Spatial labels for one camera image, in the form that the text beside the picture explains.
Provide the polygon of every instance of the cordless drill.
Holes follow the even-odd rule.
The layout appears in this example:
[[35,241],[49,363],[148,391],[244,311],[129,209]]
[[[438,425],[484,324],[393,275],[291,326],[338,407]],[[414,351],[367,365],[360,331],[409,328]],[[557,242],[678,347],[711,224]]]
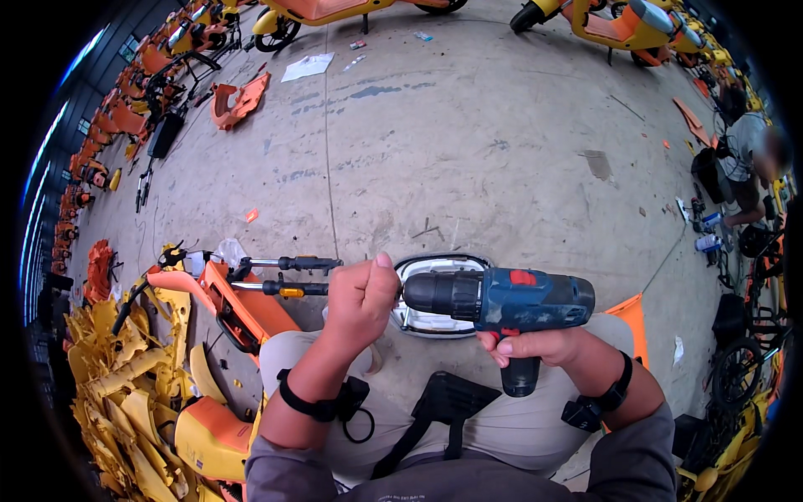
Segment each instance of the cordless drill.
[[[414,310],[473,321],[477,331],[492,332],[499,340],[582,326],[595,300],[594,288],[585,279],[515,268],[416,274],[405,281],[403,296]],[[540,357],[511,357],[502,368],[505,394],[532,394],[539,366]]]

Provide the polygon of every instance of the man in gray shirt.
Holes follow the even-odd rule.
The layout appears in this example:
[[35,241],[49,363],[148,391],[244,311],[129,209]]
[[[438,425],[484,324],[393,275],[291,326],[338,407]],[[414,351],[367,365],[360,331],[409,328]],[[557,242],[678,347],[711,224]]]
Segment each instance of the man in gray shirt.
[[724,219],[725,225],[754,223],[764,217],[758,183],[765,189],[781,178],[791,164],[792,148],[783,131],[767,126],[757,112],[745,113],[725,131],[717,157],[741,211]]
[[[632,364],[622,404],[602,415],[612,432],[593,450],[587,492],[571,493],[548,479],[589,436],[560,420],[566,401],[605,394],[625,368],[619,349],[632,355],[627,324],[605,314],[593,316],[584,328],[522,333],[498,344],[490,333],[478,333],[499,366],[510,357],[541,357],[536,391],[526,398],[500,396],[467,420],[460,459],[443,460],[449,430],[433,422],[392,474],[368,480],[412,418],[371,393],[362,407],[373,415],[375,430],[366,443],[355,444],[341,424],[330,427],[290,407],[276,391],[276,374],[292,367],[287,387],[297,398],[315,403],[335,398],[347,374],[376,371],[370,345],[387,325],[397,287],[385,253],[338,267],[332,271],[324,329],[281,333],[263,344],[260,369],[271,397],[246,462],[250,502],[674,500],[672,415],[658,383],[638,363]],[[348,422],[353,438],[368,435],[366,417],[359,412]],[[334,479],[352,489],[338,495]]]

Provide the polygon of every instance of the red switch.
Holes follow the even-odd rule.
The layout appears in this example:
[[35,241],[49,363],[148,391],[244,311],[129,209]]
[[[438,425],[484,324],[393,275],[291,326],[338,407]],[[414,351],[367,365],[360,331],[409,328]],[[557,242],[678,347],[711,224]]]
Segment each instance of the red switch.
[[531,274],[529,271],[526,270],[511,270],[510,271],[510,282],[513,284],[523,284],[525,286],[535,286],[536,285],[536,276],[535,274]]

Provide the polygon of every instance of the spray can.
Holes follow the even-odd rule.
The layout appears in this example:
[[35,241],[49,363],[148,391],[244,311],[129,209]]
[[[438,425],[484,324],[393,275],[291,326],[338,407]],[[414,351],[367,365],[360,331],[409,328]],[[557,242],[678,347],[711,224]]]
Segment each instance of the spray can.
[[720,239],[717,235],[709,234],[705,237],[700,237],[695,241],[695,249],[697,251],[702,251],[703,253],[708,253],[710,251],[716,251],[720,247],[722,247],[722,239]]
[[719,222],[722,221],[722,215],[720,213],[713,213],[709,214],[705,218],[703,218],[703,228],[706,230],[710,230],[711,228],[719,225]]

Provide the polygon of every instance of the concrete floor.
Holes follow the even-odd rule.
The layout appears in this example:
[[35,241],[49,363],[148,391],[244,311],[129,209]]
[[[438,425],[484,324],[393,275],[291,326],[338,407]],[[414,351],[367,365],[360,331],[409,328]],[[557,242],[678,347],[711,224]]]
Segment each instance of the concrete floor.
[[[82,211],[70,275],[80,284],[97,239],[108,239],[125,262],[118,273],[124,288],[163,243],[182,239],[213,250],[234,237],[252,256],[315,254],[346,263],[379,251],[400,259],[459,248],[502,267],[584,277],[604,311],[644,291],[666,259],[643,297],[650,369],[675,416],[701,416],[722,288],[695,253],[693,230],[662,208],[675,206],[676,195],[688,203],[695,194],[683,140],[695,142],[672,98],[695,111],[709,134],[712,113],[677,64],[639,68],[616,51],[609,67],[606,49],[573,36],[563,18],[514,35],[507,23],[519,8],[518,0],[472,0],[434,17],[400,3],[372,14],[366,36],[354,18],[302,27],[276,55],[224,57],[205,85],[242,85],[267,63],[273,77],[259,108],[230,132],[211,122],[208,102],[190,109],[171,153],[154,163],[139,214],[144,151],[130,176],[122,138],[103,151],[106,165],[124,168],[123,179],[117,192],[98,194]],[[244,33],[258,10],[245,10]],[[425,43],[415,31],[434,38]],[[355,39],[367,47],[350,51]],[[330,51],[336,54],[325,74],[279,82],[289,63]],[[363,53],[365,60],[342,72]],[[612,176],[592,174],[581,156],[587,149],[605,152]],[[246,223],[254,208],[259,217]],[[440,233],[413,238],[426,218]],[[283,304],[303,329],[323,324],[324,300]],[[191,343],[212,344],[219,333],[194,302]],[[673,366],[676,336],[685,355]],[[385,366],[369,379],[372,391],[403,409],[412,410],[437,369],[499,386],[498,369],[474,339],[423,340],[391,325],[377,345]],[[217,368],[219,358],[230,369]],[[261,392],[259,375],[225,337],[210,360],[242,416]],[[243,388],[232,385],[235,378]],[[554,479],[587,470],[592,445]]]

